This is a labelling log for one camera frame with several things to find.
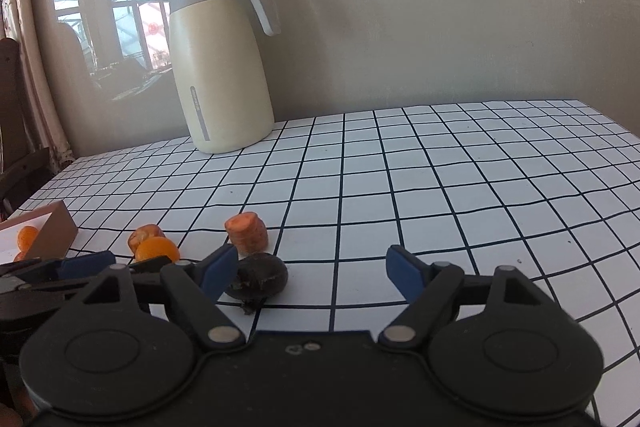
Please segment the yellow-orange kumquat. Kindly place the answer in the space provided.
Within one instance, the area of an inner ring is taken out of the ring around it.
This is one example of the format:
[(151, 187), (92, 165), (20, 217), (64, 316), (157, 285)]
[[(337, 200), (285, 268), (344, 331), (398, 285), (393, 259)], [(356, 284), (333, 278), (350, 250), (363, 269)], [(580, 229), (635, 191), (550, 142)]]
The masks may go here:
[(153, 236), (145, 239), (134, 253), (134, 259), (137, 262), (159, 257), (166, 257), (171, 262), (178, 262), (181, 259), (180, 251), (176, 244), (163, 236)]

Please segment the brownish carrot chunk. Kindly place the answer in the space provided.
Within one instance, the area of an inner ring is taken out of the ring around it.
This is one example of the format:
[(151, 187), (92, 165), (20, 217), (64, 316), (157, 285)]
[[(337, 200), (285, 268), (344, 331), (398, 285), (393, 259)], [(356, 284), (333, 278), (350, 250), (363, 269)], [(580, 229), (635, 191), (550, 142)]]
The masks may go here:
[(127, 244), (130, 251), (135, 254), (139, 246), (152, 239), (152, 237), (164, 237), (165, 234), (158, 225), (142, 225), (142, 227), (136, 228), (128, 237)]

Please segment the small carrot chunk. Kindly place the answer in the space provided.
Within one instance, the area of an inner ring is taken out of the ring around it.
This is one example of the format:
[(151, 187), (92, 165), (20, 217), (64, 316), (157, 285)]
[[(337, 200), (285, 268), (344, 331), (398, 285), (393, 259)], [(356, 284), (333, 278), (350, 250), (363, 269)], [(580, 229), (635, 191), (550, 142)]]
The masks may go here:
[(224, 228), (241, 257), (263, 253), (268, 248), (267, 228), (254, 211), (232, 216), (224, 222)]

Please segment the dark purple passion fruit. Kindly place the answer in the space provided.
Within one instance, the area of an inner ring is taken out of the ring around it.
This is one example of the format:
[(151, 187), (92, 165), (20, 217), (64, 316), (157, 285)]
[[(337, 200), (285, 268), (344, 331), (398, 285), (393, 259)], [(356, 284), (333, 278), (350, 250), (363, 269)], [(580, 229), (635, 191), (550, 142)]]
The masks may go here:
[(285, 263), (272, 254), (259, 253), (238, 262), (235, 278), (224, 293), (239, 300), (245, 314), (253, 314), (262, 309), (268, 299), (281, 294), (286, 285)]

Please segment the brown cardboard box tray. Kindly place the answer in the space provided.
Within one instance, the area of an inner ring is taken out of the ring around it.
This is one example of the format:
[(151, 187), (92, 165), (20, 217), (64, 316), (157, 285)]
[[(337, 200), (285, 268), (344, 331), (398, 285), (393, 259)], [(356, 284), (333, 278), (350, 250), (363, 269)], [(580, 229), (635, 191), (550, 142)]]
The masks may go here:
[(18, 212), (1, 222), (1, 263), (14, 261), (14, 257), (20, 252), (16, 246), (16, 236), (25, 225), (33, 225), (39, 230), (39, 234), (24, 260), (64, 258), (78, 232), (62, 200), (34, 210)]

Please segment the wooden sofa orange cushion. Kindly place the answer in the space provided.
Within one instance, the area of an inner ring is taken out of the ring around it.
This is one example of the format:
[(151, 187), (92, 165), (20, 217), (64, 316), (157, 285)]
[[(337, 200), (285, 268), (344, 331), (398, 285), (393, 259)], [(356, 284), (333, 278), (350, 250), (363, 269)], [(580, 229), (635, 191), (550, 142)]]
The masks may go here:
[(11, 216), (53, 178), (47, 147), (29, 144), (18, 82), (20, 46), (1, 39), (1, 219)]

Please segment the checkered white tablecloth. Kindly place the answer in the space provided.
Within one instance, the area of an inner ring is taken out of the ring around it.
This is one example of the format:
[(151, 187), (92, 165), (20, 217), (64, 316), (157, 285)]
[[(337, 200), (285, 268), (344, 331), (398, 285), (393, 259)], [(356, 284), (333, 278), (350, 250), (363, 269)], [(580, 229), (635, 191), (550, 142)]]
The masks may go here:
[(590, 411), (639, 421), (639, 138), (578, 101), (420, 105), (289, 120), (244, 150), (186, 138), (77, 159), (26, 202), (64, 202), (72, 256), (132, 257), (154, 223), (196, 261), (243, 211), (265, 222), (288, 286), (265, 309), (219, 306), (244, 332), (379, 332), (404, 307), (385, 273), (399, 244), (489, 275), (513, 265), (596, 338)]

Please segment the beige patterned curtain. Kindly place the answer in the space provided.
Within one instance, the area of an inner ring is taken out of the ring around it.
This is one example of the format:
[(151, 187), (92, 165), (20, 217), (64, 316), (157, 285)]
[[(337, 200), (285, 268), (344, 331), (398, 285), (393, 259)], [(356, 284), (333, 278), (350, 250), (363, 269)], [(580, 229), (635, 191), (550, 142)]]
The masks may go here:
[(59, 172), (75, 157), (58, 118), (44, 72), (32, 0), (1, 0), (1, 13), (3, 35), (18, 43), (18, 64), (22, 75), (18, 93), (26, 113), (28, 139), (33, 146), (49, 151), (50, 169)]

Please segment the cream thermos jug grey lid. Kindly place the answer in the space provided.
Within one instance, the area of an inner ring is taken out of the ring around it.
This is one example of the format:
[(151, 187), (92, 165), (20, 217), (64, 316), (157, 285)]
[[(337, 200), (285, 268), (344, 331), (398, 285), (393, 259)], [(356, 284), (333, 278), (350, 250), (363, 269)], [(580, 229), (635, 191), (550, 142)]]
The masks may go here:
[[(280, 34), (273, 0), (248, 0), (262, 32)], [(169, 0), (169, 53), (186, 125), (205, 154), (241, 150), (274, 126), (255, 33), (240, 0)]]

